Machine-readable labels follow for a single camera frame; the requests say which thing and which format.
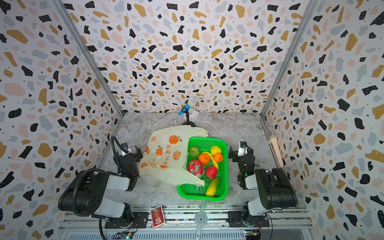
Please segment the orange tangerine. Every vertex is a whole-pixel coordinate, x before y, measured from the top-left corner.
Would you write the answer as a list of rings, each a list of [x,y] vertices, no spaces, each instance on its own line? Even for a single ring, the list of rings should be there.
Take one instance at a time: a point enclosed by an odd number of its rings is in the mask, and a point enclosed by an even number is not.
[[[203,165],[207,165],[210,162],[210,160],[211,160],[211,158],[210,158],[210,156],[207,153],[202,153],[202,154],[199,155],[199,161]]]
[[[216,153],[214,155],[214,160],[215,160],[216,163],[222,162],[223,159],[224,159],[224,157],[223,157],[223,155],[221,153]]]

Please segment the red apple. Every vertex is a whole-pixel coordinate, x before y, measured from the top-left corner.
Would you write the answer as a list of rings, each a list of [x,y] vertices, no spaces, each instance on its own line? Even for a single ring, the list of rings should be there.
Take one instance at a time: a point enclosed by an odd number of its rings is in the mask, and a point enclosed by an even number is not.
[[[214,166],[209,166],[207,169],[206,169],[206,177],[213,180],[214,178],[216,178],[217,174],[218,174],[218,170],[214,167]]]

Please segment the cream plastic bag orange print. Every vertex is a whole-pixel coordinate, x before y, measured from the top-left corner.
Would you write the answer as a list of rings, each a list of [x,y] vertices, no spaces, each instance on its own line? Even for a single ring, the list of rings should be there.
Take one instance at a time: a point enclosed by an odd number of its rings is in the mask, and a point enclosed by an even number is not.
[[[187,171],[189,139],[207,137],[208,131],[191,126],[175,126],[153,132],[140,161],[140,175],[149,175],[173,186],[203,186],[204,180]]]

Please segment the pink dragon fruit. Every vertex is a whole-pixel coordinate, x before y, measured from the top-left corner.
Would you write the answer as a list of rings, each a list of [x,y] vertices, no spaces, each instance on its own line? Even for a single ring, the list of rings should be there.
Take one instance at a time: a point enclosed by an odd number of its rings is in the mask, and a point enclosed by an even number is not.
[[[187,171],[199,179],[202,179],[205,174],[203,163],[197,159],[193,159],[188,163]]]

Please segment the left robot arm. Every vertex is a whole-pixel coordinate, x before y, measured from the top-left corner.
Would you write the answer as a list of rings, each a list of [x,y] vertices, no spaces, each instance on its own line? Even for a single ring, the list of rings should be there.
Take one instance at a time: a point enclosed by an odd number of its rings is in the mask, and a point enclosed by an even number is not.
[[[78,217],[92,217],[107,220],[106,228],[129,228],[139,226],[126,203],[108,199],[105,192],[130,192],[134,189],[139,175],[137,163],[143,158],[140,148],[136,152],[127,150],[125,155],[114,153],[118,173],[97,168],[80,171],[59,198],[58,208]]]

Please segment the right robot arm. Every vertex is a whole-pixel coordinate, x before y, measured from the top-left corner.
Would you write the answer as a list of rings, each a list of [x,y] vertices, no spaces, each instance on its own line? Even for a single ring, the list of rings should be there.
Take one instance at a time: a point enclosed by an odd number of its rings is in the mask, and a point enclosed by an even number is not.
[[[268,227],[268,213],[297,205],[296,193],[284,170],[258,168],[254,150],[245,141],[240,142],[237,151],[230,148],[229,159],[239,166],[239,186],[243,190],[257,190],[259,193],[254,200],[245,202],[241,211],[228,212],[229,227]]]

